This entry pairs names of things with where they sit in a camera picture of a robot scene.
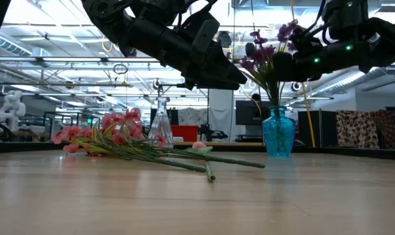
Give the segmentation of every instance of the wooden table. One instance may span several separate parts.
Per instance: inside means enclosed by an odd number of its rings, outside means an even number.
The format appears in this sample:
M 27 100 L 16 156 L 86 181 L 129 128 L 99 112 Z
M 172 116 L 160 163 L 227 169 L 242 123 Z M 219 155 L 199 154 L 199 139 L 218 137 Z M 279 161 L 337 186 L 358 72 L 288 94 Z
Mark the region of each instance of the wooden table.
M 212 168 L 215 183 L 138 161 L 0 154 L 0 234 L 395 235 L 395 161 L 294 154 Z

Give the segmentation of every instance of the red object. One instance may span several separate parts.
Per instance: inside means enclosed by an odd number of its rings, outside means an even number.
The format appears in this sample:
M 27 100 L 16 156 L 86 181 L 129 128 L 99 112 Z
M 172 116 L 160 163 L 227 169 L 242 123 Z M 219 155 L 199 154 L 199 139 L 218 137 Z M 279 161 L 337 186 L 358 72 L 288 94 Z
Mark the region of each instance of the red object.
M 172 125 L 171 131 L 173 137 L 183 137 L 184 142 L 197 141 L 198 126 Z

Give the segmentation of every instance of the vase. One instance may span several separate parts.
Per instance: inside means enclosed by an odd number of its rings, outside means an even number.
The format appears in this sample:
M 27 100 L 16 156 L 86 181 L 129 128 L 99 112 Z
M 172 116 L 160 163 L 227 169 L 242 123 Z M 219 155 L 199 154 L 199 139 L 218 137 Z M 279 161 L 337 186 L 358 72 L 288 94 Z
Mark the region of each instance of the vase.
M 174 139 L 172 137 L 170 120 L 166 112 L 166 98 L 158 98 L 158 109 L 153 122 L 148 139 L 155 140 L 151 142 L 154 146 L 173 148 Z
M 270 107 L 271 116 L 262 122 L 262 134 L 269 157 L 289 158 L 296 133 L 296 123 L 285 116 L 286 107 Z

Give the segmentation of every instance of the ceiling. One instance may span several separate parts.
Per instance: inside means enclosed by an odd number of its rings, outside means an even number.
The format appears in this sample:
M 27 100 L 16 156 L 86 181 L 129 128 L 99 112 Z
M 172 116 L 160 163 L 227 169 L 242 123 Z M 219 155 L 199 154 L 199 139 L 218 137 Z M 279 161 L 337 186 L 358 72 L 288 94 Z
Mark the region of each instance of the ceiling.
M 264 0 L 254 0 L 254 12 L 252 13 L 248 0 L 218 0 L 211 9 L 212 15 L 220 22 L 220 31 L 229 31 L 232 38 L 231 49 L 234 58 L 241 58 L 245 54 L 245 43 L 252 41 L 249 36 L 255 28 L 261 29 L 264 37 L 274 41 L 277 30 L 281 24 L 292 20 L 289 7 L 290 1 L 269 1 L 269 6 Z M 205 1 L 197 1 L 191 5 L 183 19 L 198 11 L 205 5 Z M 300 0 L 295 1 L 295 14 L 301 26 L 307 27 L 315 20 L 320 1 Z M 377 17 L 395 22 L 395 12 L 377 12 L 378 6 L 369 3 L 369 10 Z M 0 37 L 7 39 L 23 51 L 31 52 L 31 56 L 51 57 L 123 57 L 117 46 L 112 46 L 104 38 L 103 34 L 91 23 L 79 0 L 12 0 L 1 27 Z M 0 47 L 0 56 L 16 56 Z M 138 52 L 137 57 L 147 57 Z M 122 71 L 129 68 L 125 74 L 114 72 L 115 65 Z M 325 74 L 319 81 L 310 82 L 308 91 L 323 86 L 327 82 L 337 78 L 346 71 L 337 71 L 333 74 Z M 97 94 L 129 94 L 130 97 L 112 97 L 107 102 L 98 103 L 94 97 L 71 98 L 76 102 L 86 103 L 96 107 L 134 107 L 149 108 L 154 102 L 157 90 L 154 89 L 156 81 L 162 84 L 178 84 L 184 82 L 180 72 L 162 67 L 158 63 L 86 63 L 86 62 L 48 62 L 48 66 L 34 65 L 30 62 L 8 61 L 0 62 L 0 82 L 41 82 L 41 83 L 65 83 L 72 81 L 76 84 L 96 84 L 96 86 L 78 86 L 74 89 L 65 87 L 37 87 L 39 91 L 46 93 L 97 93 Z M 122 82 L 127 82 L 133 87 L 126 87 Z M 299 96 L 294 93 L 287 84 L 283 94 Z M 238 99 L 246 99 L 258 89 L 250 81 L 241 89 L 235 91 Z M 172 106 L 183 108 L 187 106 L 204 107 L 207 105 L 207 90 L 195 89 L 192 91 L 166 87 L 166 96 L 171 96 Z M 68 97 L 56 96 L 51 102 L 62 103 L 68 101 Z M 64 106 L 74 107 L 65 102 Z

